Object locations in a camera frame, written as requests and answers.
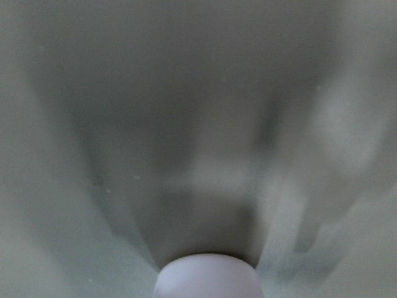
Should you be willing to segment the mint green ceramic bowl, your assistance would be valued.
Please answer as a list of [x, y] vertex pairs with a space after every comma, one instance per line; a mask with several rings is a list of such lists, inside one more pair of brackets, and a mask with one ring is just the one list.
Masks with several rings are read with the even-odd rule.
[[2, 1], [1, 296], [396, 296], [395, 1]]

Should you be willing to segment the pale lilac plastic cup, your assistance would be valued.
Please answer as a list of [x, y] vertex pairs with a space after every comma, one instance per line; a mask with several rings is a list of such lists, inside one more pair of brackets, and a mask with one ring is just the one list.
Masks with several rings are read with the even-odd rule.
[[197, 254], [176, 259], [158, 275], [153, 297], [264, 297], [255, 269], [228, 255]]

